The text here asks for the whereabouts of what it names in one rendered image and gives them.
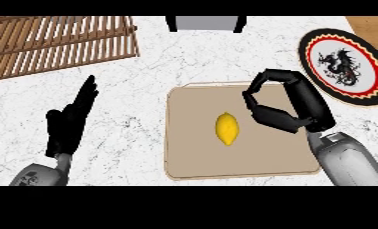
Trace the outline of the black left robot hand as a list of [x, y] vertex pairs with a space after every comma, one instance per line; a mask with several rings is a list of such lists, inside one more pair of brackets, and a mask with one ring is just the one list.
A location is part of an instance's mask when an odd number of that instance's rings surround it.
[[51, 109], [46, 113], [48, 134], [46, 156], [50, 158], [54, 158], [57, 154], [72, 155], [77, 151], [85, 119], [99, 94], [96, 87], [94, 76], [90, 75], [74, 102], [65, 106], [62, 111]]

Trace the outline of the brown wooden board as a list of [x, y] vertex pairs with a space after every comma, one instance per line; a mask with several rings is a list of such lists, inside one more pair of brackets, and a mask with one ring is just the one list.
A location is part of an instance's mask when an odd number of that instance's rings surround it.
[[378, 50], [378, 16], [347, 16], [345, 19], [354, 34]]

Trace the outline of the yellow lemon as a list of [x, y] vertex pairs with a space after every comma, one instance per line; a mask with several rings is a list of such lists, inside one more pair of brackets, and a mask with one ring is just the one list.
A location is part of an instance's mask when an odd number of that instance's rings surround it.
[[230, 146], [239, 135], [239, 124], [232, 114], [224, 112], [215, 120], [215, 135], [226, 146]]

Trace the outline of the brown wooden slatted rack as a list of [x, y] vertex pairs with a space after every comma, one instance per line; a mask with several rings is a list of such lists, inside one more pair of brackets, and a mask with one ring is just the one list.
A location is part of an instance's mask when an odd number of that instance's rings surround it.
[[139, 57], [130, 16], [0, 16], [0, 79]]

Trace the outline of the beige tray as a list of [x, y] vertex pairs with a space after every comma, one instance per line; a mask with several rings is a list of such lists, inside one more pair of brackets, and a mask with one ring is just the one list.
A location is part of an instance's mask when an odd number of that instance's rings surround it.
[[[165, 173], [174, 180], [314, 174], [320, 166], [305, 132], [292, 134], [255, 123], [246, 109], [245, 82], [189, 84], [167, 95]], [[229, 113], [239, 124], [232, 145], [215, 136]]]

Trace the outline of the dragon print plate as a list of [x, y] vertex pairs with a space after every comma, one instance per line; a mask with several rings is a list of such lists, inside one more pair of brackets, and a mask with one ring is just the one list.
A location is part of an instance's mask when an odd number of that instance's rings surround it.
[[354, 34], [322, 28], [299, 40], [302, 69], [322, 91], [356, 106], [378, 106], [378, 50]]

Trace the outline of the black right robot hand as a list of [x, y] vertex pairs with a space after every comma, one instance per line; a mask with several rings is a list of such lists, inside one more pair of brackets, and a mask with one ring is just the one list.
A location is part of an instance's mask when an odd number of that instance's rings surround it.
[[[258, 103], [252, 94], [261, 89], [266, 81], [280, 82], [291, 101], [297, 117], [280, 109]], [[323, 132], [335, 126], [335, 119], [325, 99], [305, 76], [298, 71], [266, 69], [242, 92], [246, 109], [255, 122], [292, 134], [304, 127], [310, 133]]]

